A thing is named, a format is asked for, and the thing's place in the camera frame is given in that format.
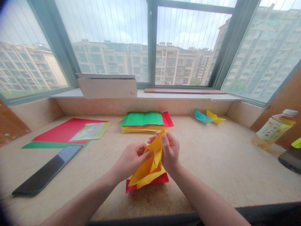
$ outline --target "bottle label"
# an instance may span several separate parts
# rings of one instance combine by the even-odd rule
[[[287,125],[270,118],[256,134],[261,139],[276,142],[291,127],[292,125]]]

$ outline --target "smartphone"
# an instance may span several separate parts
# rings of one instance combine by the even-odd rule
[[[278,160],[286,168],[301,174],[301,149],[290,148]]]
[[[53,159],[28,178],[16,190],[14,196],[35,196],[61,171],[62,168],[82,149],[79,145],[69,145]]]

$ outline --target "tree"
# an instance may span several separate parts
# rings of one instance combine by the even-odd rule
[[[201,85],[201,80],[197,78],[191,78],[190,85]]]
[[[225,91],[234,93],[234,94],[244,94],[246,95],[248,93],[248,86],[244,84],[240,80],[233,81],[230,85],[225,87]]]

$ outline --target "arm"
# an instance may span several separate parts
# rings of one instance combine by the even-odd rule
[[[143,142],[127,146],[112,169],[65,204],[42,225],[86,225],[117,184],[131,176],[152,155],[150,152],[142,155],[145,148],[146,144]]]
[[[156,136],[150,137],[151,143]],[[161,136],[163,167],[179,186],[206,226],[250,225],[228,202],[188,172],[179,162],[180,144],[167,133]]]

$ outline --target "desk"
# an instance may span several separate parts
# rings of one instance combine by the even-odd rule
[[[61,149],[21,149],[35,136],[71,118],[109,120],[100,140],[93,140],[33,198],[11,192]],[[301,201],[301,176],[282,166],[283,149],[268,153],[251,144],[255,133],[227,118],[219,125],[202,124],[193,116],[171,116],[168,130],[181,144],[180,162],[234,207]],[[0,149],[1,196],[12,219],[38,225],[114,165],[127,144],[147,141],[149,134],[122,134],[122,116],[64,116]],[[121,182],[91,221],[193,213],[191,205],[170,178],[169,183],[125,194]]]

